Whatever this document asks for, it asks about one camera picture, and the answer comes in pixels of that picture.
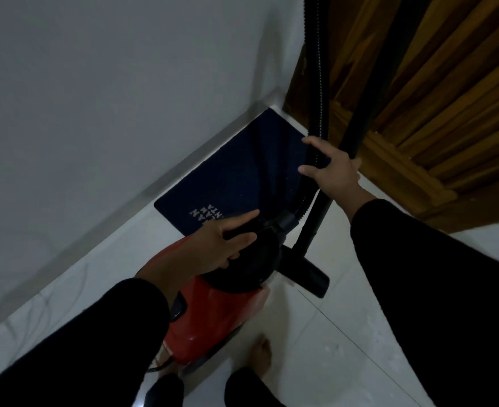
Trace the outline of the person's left hand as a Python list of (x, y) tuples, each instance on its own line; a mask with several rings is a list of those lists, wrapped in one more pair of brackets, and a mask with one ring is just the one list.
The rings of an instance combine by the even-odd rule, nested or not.
[(175, 295), (192, 277), (218, 268), (226, 268), (229, 261), (257, 239), (255, 232), (247, 232), (225, 239), (221, 233), (221, 220), (210, 220), (200, 230), (168, 256), (166, 286)]

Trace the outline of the person's right hand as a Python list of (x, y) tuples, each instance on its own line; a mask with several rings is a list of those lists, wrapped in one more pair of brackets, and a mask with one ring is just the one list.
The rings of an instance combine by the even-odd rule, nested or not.
[(329, 160), (326, 167), (319, 168), (324, 169), (322, 177), (311, 178), (329, 198), (339, 201), (343, 193), (349, 188), (358, 185), (360, 176), (355, 176), (352, 173), (350, 167), (351, 158), (346, 152), (316, 136), (304, 137), (302, 142), (308, 145), (309, 149), (318, 150)]

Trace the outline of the black vacuum wand with nozzle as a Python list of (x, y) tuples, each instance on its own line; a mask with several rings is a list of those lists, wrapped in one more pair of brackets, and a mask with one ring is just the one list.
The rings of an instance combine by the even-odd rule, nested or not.
[[(353, 159), (393, 81), (431, 0), (402, 0), (380, 53), (351, 117), (339, 149)], [(308, 75), (308, 134), (327, 141), (329, 132), (329, 71), (326, 0), (304, 0), (304, 39)], [(299, 221), (309, 216), (293, 248), (282, 246), (278, 272), (318, 298), (329, 287), (329, 277), (305, 258), (332, 199), (318, 191), (316, 182), (302, 177), (287, 211)]]

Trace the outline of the red and black vacuum cleaner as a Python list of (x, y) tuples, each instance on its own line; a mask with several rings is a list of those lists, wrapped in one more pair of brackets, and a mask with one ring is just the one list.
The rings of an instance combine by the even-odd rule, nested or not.
[(257, 239), (226, 269), (195, 277), (178, 293), (162, 348), (146, 373), (175, 363), (182, 376), (191, 374), (215, 355), (243, 325), (258, 314), (270, 295), (287, 234), (299, 224), (283, 210), (272, 220), (262, 215), (223, 233), (226, 240), (243, 233)]

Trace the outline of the person's left forearm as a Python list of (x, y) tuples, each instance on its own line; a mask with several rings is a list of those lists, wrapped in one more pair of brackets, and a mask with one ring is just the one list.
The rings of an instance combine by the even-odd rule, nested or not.
[(132, 407), (183, 280), (156, 256), (0, 374), (0, 407)]

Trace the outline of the person's right forearm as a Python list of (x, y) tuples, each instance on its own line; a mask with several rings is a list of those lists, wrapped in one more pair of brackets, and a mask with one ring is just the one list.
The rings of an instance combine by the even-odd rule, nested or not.
[(499, 261), (358, 184), (335, 201), (390, 328), (436, 407), (499, 407)]

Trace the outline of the dark blue doormat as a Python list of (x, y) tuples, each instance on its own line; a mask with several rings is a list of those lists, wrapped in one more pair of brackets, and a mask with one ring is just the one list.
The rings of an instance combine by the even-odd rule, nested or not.
[(303, 134), (267, 109), (178, 184), (155, 209), (184, 236), (206, 221), (255, 209), (275, 218), (294, 199), (305, 164)]

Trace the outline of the brown wooden door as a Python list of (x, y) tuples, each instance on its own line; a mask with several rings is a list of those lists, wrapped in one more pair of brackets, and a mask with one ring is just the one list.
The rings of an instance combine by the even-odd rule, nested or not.
[(499, 0), (431, 1), (359, 153), (428, 225), (499, 223)]

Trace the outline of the white baseboard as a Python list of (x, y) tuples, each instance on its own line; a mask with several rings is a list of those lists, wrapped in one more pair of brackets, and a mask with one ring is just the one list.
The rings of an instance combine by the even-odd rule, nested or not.
[(202, 163), (221, 145), (230, 140), (253, 119), (259, 116), (260, 113), (273, 105), (281, 106), (285, 100), (285, 95), (286, 92), (280, 87), (276, 87), (270, 91), (269, 94), (254, 102), (242, 115), (238, 116), (215, 136), (211, 137), (164, 175), (152, 182), (143, 191), (105, 217), (67, 248), (55, 253), (52, 260), (38, 268), (32, 276), (25, 278), (17, 287), (11, 289), (8, 294), (1, 297), (0, 324), (4, 323), (11, 314), (22, 307), (28, 300), (32, 299), (43, 288), (61, 276), (78, 260), (85, 257), (138, 212), (158, 198), (177, 179), (180, 179), (185, 173), (188, 173), (192, 168)]

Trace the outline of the person's right foot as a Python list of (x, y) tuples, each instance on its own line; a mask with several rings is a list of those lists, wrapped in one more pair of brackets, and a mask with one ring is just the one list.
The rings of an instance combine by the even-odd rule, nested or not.
[(272, 348), (266, 335), (257, 338), (249, 353), (247, 366), (260, 378), (266, 376), (272, 366)]

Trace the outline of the person's right leg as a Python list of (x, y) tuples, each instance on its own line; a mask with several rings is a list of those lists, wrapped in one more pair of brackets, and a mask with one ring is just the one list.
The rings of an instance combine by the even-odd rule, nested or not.
[(226, 382), (224, 401), (226, 407), (286, 407), (250, 367), (231, 374)]

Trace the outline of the person's leg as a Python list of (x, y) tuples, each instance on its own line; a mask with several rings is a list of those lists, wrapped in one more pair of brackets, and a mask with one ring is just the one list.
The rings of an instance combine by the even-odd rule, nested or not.
[(250, 367), (231, 374), (226, 382), (224, 401), (226, 407), (286, 407)]
[(147, 391), (143, 407), (183, 407), (184, 382), (175, 373), (161, 376)]

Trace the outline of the person's left leg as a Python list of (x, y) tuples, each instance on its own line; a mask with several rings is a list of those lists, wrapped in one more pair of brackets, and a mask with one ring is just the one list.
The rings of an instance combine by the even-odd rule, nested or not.
[(147, 391), (143, 407), (183, 407), (184, 382), (175, 373), (161, 376)]

